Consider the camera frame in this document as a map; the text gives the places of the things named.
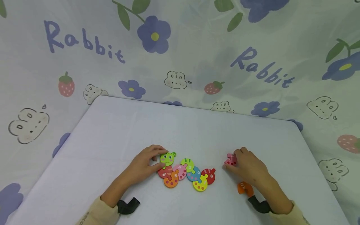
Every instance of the purple flower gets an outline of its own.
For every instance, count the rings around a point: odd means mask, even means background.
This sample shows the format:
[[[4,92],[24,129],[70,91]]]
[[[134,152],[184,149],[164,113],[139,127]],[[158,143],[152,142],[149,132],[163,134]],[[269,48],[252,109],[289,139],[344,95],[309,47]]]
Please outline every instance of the purple flower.
[[[22,203],[24,196],[19,191],[20,184],[17,183],[9,184],[0,191],[0,225],[4,225]]]
[[[254,109],[251,111],[251,114],[254,116],[266,117],[270,114],[278,112],[280,105],[279,102],[260,102],[254,106]]]
[[[140,99],[145,94],[145,89],[139,86],[139,83],[135,80],[119,81],[119,87],[121,92],[126,97],[133,97]]]
[[[291,121],[291,122],[294,122],[296,125],[297,125],[297,128],[299,128],[300,132],[302,132],[302,129],[304,129],[304,126],[302,125],[302,123],[296,121],[296,120],[288,120],[288,121]]]
[[[250,9],[249,22],[257,23],[264,19],[270,11],[283,8],[289,0],[240,0],[244,8]]]
[[[328,71],[323,75],[323,80],[345,80],[354,75],[355,71],[358,70],[360,70],[360,51],[330,64]]]
[[[164,102],[164,104],[182,106],[181,102],[178,102],[178,101],[175,101],[175,102]]]
[[[61,146],[63,146],[63,144],[65,143],[66,139],[70,136],[70,133],[65,133],[59,141],[59,145],[56,146],[56,148],[53,151],[53,158],[55,157],[55,155],[58,153],[58,151],[60,150]]]
[[[150,53],[165,53],[169,48],[167,39],[170,37],[170,34],[169,23],[158,20],[154,15],[146,18],[145,23],[138,28],[138,36],[143,41],[143,47]]]

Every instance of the wooden puzzle piece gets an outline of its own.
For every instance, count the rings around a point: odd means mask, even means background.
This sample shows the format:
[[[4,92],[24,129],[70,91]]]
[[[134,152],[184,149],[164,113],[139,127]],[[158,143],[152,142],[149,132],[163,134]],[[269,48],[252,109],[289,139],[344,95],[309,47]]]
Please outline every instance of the wooden puzzle piece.
[[[174,188],[177,183],[179,182],[179,178],[177,176],[177,174],[179,173],[179,170],[175,170],[175,171],[172,171],[171,173],[171,180],[169,180],[169,178],[165,178],[164,179],[164,184],[165,186],[167,186],[168,188]]]
[[[207,177],[208,177],[207,174],[205,174],[204,176],[203,175],[200,176],[201,184],[199,182],[197,182],[197,181],[193,182],[193,186],[194,186],[195,190],[197,190],[198,192],[203,192],[203,191],[206,190],[206,188],[207,188],[207,180],[206,180]]]
[[[229,153],[227,154],[227,157],[228,159],[224,162],[224,164],[236,165],[238,163],[236,156],[234,156],[233,154]]]
[[[185,159],[181,160],[180,164],[181,165],[187,164],[186,172],[190,173],[190,172],[194,171],[194,162],[191,159],[185,158]]]
[[[190,181],[197,181],[199,183],[202,183],[202,180],[200,180],[201,172],[197,166],[194,166],[194,170],[190,173],[187,173],[186,176]]]
[[[212,183],[214,183],[214,181],[215,181],[215,169],[205,169],[205,170],[203,170],[202,172],[201,172],[201,175],[205,175],[205,174],[207,174],[208,175],[208,177],[207,177],[207,184],[208,185],[210,185],[210,184],[212,184]]]
[[[239,194],[246,193],[248,195],[248,197],[250,198],[251,196],[254,195],[254,189],[252,188],[252,186],[250,184],[243,181],[238,184],[238,193]]]
[[[166,154],[162,154],[160,156],[160,162],[165,163],[165,167],[170,166],[174,163],[174,157],[176,156],[175,152],[168,152]]]
[[[171,179],[171,173],[172,173],[172,167],[171,166],[166,166],[165,169],[161,168],[158,171],[158,175],[162,179],[165,179],[165,178],[170,178]]]
[[[185,165],[178,164],[174,166],[174,169],[179,170],[179,173],[177,174],[179,180],[182,180],[186,177],[186,166],[187,166],[186,163]]]

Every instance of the sleeve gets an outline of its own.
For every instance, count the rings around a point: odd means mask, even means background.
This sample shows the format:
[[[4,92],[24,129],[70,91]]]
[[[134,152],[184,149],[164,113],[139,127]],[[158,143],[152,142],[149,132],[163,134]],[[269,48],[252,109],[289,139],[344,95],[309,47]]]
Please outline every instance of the sleeve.
[[[118,218],[117,206],[111,208],[99,196],[76,225],[115,225]]]
[[[299,207],[291,201],[294,205],[292,211],[289,214],[277,215],[272,212],[269,212],[270,217],[273,219],[276,225],[310,225],[310,223],[302,215]]]

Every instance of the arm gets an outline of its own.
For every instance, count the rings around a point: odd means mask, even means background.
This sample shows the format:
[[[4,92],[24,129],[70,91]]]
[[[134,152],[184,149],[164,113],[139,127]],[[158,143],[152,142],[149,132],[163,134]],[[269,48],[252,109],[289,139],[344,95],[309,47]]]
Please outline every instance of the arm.
[[[235,150],[234,155],[239,167],[223,165],[223,168],[259,190],[271,207],[273,213],[269,214],[276,224],[308,225],[301,210],[288,199],[278,182],[269,174],[265,164],[254,153],[242,147]]]
[[[130,165],[111,183],[105,192],[97,198],[88,211],[81,217],[76,225],[114,225],[119,214],[117,203],[126,190],[132,185],[139,183],[154,172],[165,166],[157,163],[149,166],[149,160],[157,161],[156,156],[168,151],[160,145],[151,145],[142,150],[130,163]]]

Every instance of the child's right hand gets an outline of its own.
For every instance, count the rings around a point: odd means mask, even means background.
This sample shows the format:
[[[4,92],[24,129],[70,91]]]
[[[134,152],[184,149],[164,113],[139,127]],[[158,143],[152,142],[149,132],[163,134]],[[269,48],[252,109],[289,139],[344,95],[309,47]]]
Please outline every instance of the child's right hand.
[[[273,179],[266,165],[245,147],[236,149],[234,155],[238,160],[239,167],[223,165],[223,169],[234,173],[258,190],[265,188]]]

